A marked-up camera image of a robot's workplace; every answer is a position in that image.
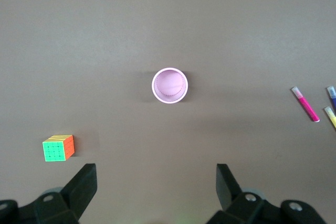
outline gray table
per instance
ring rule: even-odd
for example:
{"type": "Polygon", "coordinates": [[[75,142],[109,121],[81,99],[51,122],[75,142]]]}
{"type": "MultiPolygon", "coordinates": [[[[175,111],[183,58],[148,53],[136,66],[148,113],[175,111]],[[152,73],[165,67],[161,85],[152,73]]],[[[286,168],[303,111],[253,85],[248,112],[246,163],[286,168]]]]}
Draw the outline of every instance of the gray table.
{"type": "Polygon", "coordinates": [[[336,0],[0,0],[0,199],[22,206],[94,162],[82,224],[203,224],[226,163],[335,223],[335,14],[336,0]],[[177,104],[151,91],[165,67],[190,83],[177,104]],[[75,136],[74,157],[44,161],[54,134],[75,136]]]}

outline paper cup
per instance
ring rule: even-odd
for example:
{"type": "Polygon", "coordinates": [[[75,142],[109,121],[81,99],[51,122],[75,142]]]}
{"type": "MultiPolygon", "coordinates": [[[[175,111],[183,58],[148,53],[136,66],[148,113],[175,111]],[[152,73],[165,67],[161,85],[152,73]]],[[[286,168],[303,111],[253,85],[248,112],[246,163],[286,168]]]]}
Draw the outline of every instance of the paper cup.
{"type": "Polygon", "coordinates": [[[154,76],[152,90],[159,101],[177,103],[187,94],[188,81],[178,69],[164,68],[154,76]]]}

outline green cube face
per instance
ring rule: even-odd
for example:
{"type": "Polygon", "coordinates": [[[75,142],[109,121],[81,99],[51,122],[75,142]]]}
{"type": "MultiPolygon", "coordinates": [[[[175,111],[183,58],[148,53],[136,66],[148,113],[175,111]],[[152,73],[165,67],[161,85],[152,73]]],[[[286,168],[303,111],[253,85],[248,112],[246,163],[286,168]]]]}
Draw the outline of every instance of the green cube face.
{"type": "Polygon", "coordinates": [[[47,162],[66,160],[63,142],[43,142],[43,151],[47,162]]]}

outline blue marker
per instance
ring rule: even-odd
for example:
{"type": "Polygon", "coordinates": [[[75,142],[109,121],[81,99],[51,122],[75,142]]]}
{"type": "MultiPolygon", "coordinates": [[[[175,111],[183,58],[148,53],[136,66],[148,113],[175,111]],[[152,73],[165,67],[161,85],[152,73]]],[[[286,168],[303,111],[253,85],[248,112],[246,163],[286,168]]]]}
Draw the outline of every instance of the blue marker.
{"type": "Polygon", "coordinates": [[[335,92],[334,86],[327,87],[327,90],[329,92],[331,101],[334,105],[334,109],[336,110],[336,92],[335,92]]]}

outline rubik's cube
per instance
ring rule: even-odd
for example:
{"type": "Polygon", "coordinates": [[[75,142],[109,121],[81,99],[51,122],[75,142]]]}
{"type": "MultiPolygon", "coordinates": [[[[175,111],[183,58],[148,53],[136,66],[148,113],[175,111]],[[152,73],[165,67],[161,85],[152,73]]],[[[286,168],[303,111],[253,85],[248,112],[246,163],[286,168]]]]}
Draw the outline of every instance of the rubik's cube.
{"type": "Polygon", "coordinates": [[[43,141],[43,151],[46,162],[67,160],[75,153],[73,139],[73,135],[54,135],[43,141]]]}

